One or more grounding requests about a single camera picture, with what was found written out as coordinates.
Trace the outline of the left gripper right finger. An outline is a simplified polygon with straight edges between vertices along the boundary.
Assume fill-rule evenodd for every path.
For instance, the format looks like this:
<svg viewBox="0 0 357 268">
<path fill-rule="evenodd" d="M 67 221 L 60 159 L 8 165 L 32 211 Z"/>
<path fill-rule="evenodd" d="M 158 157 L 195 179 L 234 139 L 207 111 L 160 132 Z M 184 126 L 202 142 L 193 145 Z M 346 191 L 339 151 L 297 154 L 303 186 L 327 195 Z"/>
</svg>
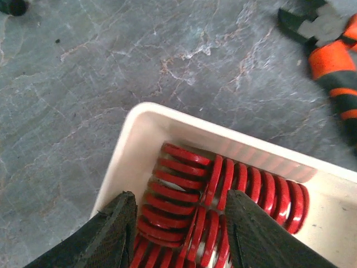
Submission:
<svg viewBox="0 0 357 268">
<path fill-rule="evenodd" d="M 241 191 L 228 191 L 225 216 L 234 267 L 335 267 Z"/>
</svg>

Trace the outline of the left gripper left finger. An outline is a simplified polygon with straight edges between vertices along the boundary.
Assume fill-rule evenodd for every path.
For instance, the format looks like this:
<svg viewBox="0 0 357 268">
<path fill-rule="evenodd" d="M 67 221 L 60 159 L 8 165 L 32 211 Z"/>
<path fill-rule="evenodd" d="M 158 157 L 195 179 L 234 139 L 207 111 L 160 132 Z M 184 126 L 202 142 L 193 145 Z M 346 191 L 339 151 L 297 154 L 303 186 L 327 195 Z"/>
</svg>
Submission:
<svg viewBox="0 0 357 268">
<path fill-rule="evenodd" d="M 122 192 L 79 230 L 27 267 L 129 267 L 133 260 L 136 199 Z"/>
</svg>

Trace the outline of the red large spring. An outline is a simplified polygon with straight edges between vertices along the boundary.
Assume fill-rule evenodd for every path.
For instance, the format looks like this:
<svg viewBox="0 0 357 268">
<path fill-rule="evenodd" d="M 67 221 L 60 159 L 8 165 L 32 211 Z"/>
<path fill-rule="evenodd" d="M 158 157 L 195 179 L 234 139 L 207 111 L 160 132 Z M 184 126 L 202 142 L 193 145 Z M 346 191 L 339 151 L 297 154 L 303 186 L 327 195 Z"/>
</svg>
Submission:
<svg viewBox="0 0 357 268">
<path fill-rule="evenodd" d="M 212 164 L 197 152 L 162 145 L 137 222 L 143 237 L 164 247 L 182 246 Z"/>
</svg>

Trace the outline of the white spring tray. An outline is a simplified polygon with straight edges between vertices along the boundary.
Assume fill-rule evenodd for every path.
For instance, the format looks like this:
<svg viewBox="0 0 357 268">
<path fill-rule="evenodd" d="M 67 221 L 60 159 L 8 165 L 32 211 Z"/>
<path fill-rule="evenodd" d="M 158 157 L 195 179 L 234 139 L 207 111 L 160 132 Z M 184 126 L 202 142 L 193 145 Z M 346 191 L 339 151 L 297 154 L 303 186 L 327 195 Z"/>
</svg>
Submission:
<svg viewBox="0 0 357 268">
<path fill-rule="evenodd" d="M 356 266 L 356 172 L 156 103 L 141 103 L 128 113 L 93 214 L 123 191 L 140 203 L 165 142 L 302 183 L 311 205 L 296 238 L 338 267 Z"/>
</svg>

